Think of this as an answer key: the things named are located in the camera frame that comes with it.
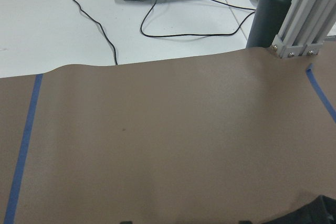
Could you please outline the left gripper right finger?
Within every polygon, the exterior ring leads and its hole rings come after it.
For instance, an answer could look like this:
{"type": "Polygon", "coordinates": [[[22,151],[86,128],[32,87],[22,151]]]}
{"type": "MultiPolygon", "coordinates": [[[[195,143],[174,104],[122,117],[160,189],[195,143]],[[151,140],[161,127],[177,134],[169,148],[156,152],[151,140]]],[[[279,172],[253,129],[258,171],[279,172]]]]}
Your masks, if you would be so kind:
{"type": "Polygon", "coordinates": [[[238,224],[253,224],[250,220],[240,220],[238,224]]]}

